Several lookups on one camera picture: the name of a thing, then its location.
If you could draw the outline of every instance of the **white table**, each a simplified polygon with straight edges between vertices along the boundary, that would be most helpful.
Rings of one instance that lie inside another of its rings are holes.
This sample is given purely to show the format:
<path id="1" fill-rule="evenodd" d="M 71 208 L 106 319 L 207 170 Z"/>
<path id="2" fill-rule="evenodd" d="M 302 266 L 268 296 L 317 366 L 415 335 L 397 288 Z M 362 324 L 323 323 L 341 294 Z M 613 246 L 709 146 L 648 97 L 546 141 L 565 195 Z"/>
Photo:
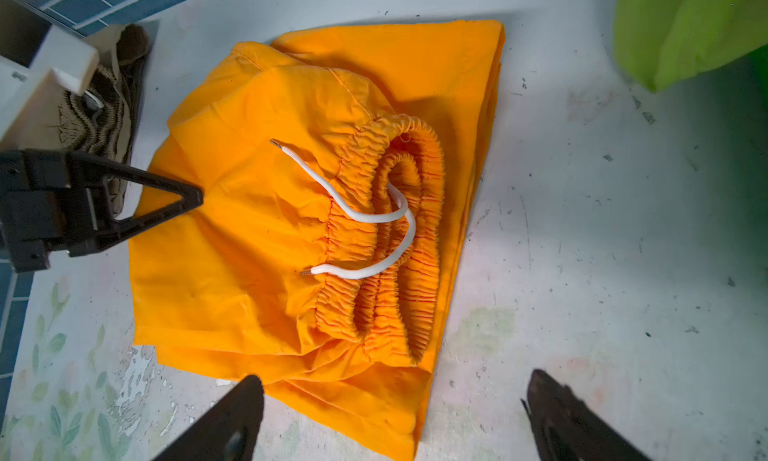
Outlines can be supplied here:
<path id="1" fill-rule="evenodd" d="M 657 461 L 765 459 L 766 113 L 743 62 L 657 96 L 624 79 L 610 57 L 613 3 L 190 0 L 149 24 L 157 41 L 133 164 L 148 166 L 168 115 L 237 41 L 334 24 L 501 20 L 493 142 L 417 458 L 535 459 L 519 399 L 542 367 Z M 154 456 L 230 387 L 131 347 L 125 245 L 52 264 L 35 277 L 8 404 L 18 421 L 3 447 L 14 459 L 31 459 L 38 442 L 42 459 L 89 448 L 93 459 Z M 55 301 L 71 297 L 47 331 L 56 281 Z M 66 336 L 58 353 L 56 333 Z M 379 458 L 272 399 L 256 451 Z"/>

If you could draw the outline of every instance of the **white drawstring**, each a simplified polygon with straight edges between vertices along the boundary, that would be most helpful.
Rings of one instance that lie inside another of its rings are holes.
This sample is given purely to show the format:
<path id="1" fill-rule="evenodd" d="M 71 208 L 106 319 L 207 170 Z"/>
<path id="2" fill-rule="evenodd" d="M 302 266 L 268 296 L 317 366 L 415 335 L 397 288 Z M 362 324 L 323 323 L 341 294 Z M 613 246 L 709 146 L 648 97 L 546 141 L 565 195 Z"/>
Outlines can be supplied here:
<path id="1" fill-rule="evenodd" d="M 398 207 L 396 212 L 386 213 L 384 215 L 366 215 L 357 212 L 343 200 L 339 192 L 333 186 L 331 186 L 328 181 L 315 173 L 312 168 L 310 168 L 304 162 L 304 160 L 302 160 L 295 152 L 293 152 L 293 150 L 281 145 L 277 140 L 270 140 L 270 142 L 274 146 L 280 148 L 280 150 L 285 154 L 290 156 L 293 161 L 301 166 L 306 174 L 312 177 L 312 179 L 320 183 L 320 185 L 325 188 L 328 194 L 331 195 L 333 200 L 341 207 L 342 211 L 344 211 L 344 213 L 351 219 L 362 223 L 389 223 L 405 216 L 406 220 L 408 221 L 408 231 L 406 232 L 406 236 L 402 239 L 400 245 L 389 256 L 385 257 L 378 263 L 369 267 L 364 267 L 363 269 L 343 269 L 332 264 L 321 264 L 319 266 L 312 267 L 307 271 L 303 271 L 302 274 L 328 273 L 335 274 L 336 276 L 343 277 L 345 279 L 363 279 L 364 277 L 379 274 L 386 270 L 388 267 L 395 264 L 397 260 L 402 256 L 402 254 L 406 252 L 408 246 L 413 243 L 413 238 L 416 236 L 416 218 L 413 217 L 413 213 L 411 213 L 411 210 L 408 209 L 408 198 L 406 198 L 405 195 L 403 195 L 400 190 L 398 190 L 398 188 L 396 188 L 392 183 L 387 183 L 387 191 L 389 191 L 389 194 L 395 198 L 395 202 L 397 203 Z"/>

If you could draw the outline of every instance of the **green bag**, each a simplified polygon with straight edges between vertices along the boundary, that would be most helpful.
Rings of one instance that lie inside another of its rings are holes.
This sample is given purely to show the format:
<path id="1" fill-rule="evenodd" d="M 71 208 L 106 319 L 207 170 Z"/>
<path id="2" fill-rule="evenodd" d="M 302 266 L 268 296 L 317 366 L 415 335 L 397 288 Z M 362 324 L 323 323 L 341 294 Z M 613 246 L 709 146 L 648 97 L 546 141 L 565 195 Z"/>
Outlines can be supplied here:
<path id="1" fill-rule="evenodd" d="M 768 44 L 768 0 L 618 0 L 614 56 L 652 92 Z"/>

